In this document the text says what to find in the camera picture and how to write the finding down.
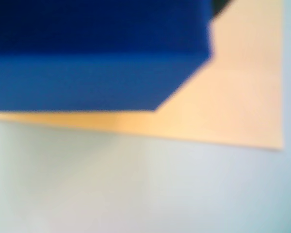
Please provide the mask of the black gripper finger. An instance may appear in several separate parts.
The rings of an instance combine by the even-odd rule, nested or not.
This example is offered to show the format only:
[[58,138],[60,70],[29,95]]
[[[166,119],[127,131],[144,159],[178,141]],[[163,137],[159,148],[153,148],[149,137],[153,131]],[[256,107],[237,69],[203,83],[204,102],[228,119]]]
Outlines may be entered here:
[[216,18],[233,0],[212,0],[212,19]]

